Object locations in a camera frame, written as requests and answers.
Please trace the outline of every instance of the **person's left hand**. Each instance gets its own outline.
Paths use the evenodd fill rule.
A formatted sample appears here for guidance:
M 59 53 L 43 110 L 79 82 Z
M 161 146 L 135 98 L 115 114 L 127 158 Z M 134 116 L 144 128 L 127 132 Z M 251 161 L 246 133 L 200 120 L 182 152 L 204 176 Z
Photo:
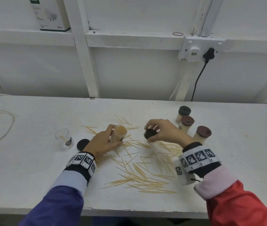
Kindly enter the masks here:
M 95 156 L 95 158 L 99 158 L 110 150 L 121 146 L 123 141 L 112 144 L 109 143 L 109 137 L 112 135 L 114 127 L 115 125 L 110 124 L 105 131 L 99 132 L 97 135 L 95 135 L 94 138 L 83 149 L 83 151 L 90 152 Z

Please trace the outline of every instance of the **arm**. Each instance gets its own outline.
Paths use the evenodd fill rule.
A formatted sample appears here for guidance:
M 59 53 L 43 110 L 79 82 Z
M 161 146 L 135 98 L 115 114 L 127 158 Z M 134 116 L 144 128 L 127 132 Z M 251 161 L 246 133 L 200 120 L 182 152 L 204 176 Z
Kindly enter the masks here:
M 109 144 L 114 125 L 98 133 L 84 148 L 96 158 L 122 145 L 122 141 Z M 83 196 L 91 176 L 81 165 L 70 165 L 58 176 L 50 191 L 19 223 L 19 226 L 75 226 L 79 225 Z
M 160 130 L 147 140 L 150 143 L 158 140 L 177 143 L 183 147 L 183 152 L 196 147 L 207 149 L 168 120 L 150 120 L 145 126 L 147 128 Z M 192 172 L 203 178 L 194 190 L 207 201 L 213 226 L 267 225 L 267 207 L 255 194 L 245 191 L 243 184 L 219 162 Z

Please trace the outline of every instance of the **red sleeve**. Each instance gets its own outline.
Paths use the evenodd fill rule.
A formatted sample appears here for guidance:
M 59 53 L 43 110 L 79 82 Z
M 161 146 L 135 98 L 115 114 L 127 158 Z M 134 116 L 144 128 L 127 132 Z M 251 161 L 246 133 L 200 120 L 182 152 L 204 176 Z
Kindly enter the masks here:
M 217 196 L 207 200 L 212 226 L 267 225 L 267 208 L 252 192 L 236 181 Z

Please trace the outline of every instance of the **hand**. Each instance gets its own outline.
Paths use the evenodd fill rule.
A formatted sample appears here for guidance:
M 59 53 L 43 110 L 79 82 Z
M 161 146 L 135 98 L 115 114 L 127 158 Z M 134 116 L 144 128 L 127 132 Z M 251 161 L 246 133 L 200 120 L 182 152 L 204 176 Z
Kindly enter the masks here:
M 110 124 L 105 131 L 99 132 L 94 138 L 87 144 L 83 151 L 92 153 L 95 158 L 99 158 L 105 153 L 117 148 L 123 144 L 123 141 L 115 143 L 109 143 L 109 137 L 113 133 L 115 125 Z
M 147 142 L 152 143 L 155 141 L 165 141 L 169 143 L 177 143 L 182 148 L 190 143 L 193 143 L 193 138 L 188 134 L 181 131 L 179 128 L 173 125 L 169 120 L 163 119 L 152 119 L 145 125 L 145 130 L 151 128 L 156 131 L 159 130 L 158 134 L 150 137 Z

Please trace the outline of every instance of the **power socket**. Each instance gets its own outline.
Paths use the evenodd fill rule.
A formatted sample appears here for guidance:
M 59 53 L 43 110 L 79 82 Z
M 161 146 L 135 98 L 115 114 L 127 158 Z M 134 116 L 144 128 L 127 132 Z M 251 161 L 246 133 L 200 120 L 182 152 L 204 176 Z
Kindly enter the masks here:
M 209 48 L 214 48 L 215 58 L 219 53 L 225 50 L 225 39 L 214 37 L 199 37 L 199 36 L 184 36 L 183 48 L 181 49 L 178 58 L 188 62 L 204 62 L 203 55 Z

